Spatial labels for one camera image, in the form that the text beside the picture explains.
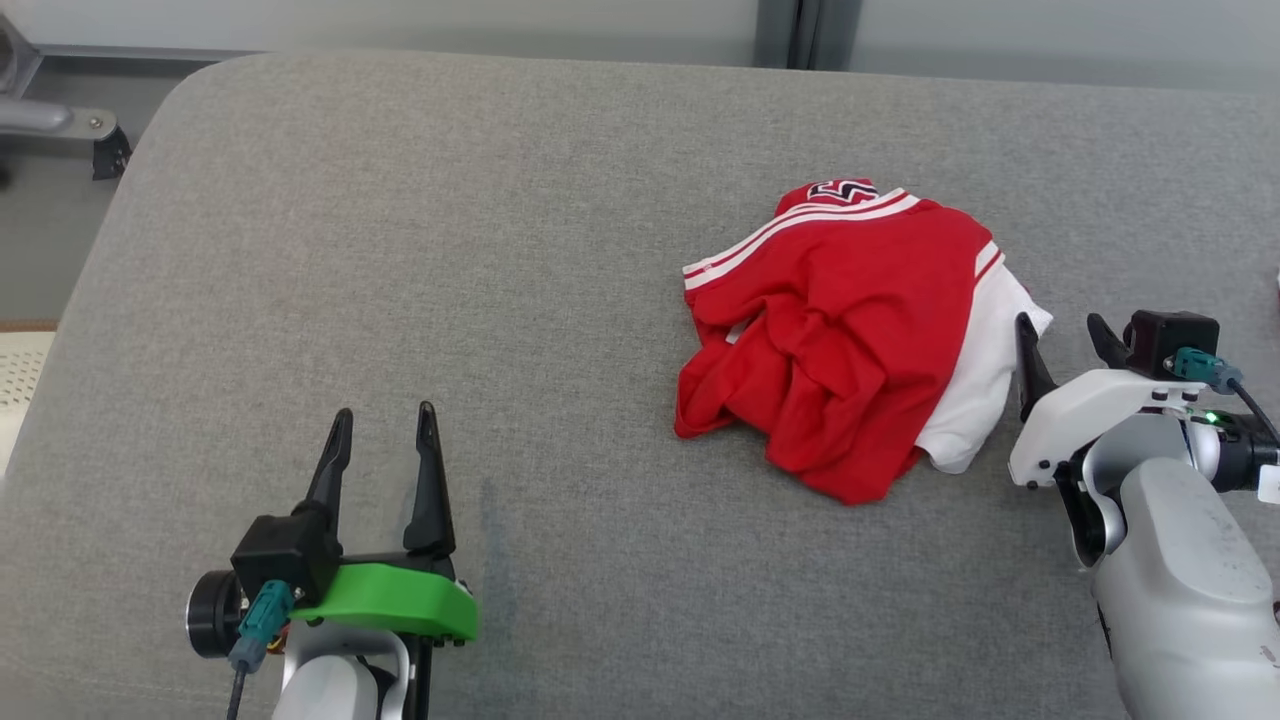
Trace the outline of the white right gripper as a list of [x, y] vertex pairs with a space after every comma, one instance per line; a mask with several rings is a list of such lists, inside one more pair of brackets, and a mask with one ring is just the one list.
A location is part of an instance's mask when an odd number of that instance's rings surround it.
[[1053, 484], [1057, 469], [1079, 454], [1093, 454], [1102, 468], [1105, 452], [1143, 462], [1174, 457], [1193, 466], [1220, 492], [1277, 492], [1277, 438], [1263, 414], [1230, 414], [1199, 405], [1207, 393], [1231, 395], [1239, 377], [1234, 368], [1204, 383], [1174, 377], [1152, 379], [1129, 370], [1132, 323], [1117, 334], [1098, 313], [1085, 327], [1096, 369], [1060, 386], [1039, 350], [1041, 334], [1029, 313], [1015, 320], [1020, 423], [1007, 461], [1016, 486]]

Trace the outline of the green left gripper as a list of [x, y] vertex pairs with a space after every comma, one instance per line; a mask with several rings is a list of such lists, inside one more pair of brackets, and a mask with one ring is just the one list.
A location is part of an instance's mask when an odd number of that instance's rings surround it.
[[[303, 497], [303, 510], [339, 521], [355, 415], [339, 410]], [[436, 410], [419, 405], [419, 473], [402, 544], [393, 553], [344, 560], [325, 550], [239, 550], [230, 569], [201, 577], [186, 606], [186, 634], [205, 659], [257, 661], [280, 644], [293, 623], [392, 632], [436, 647], [477, 639], [479, 605], [447, 560], [456, 550]]]

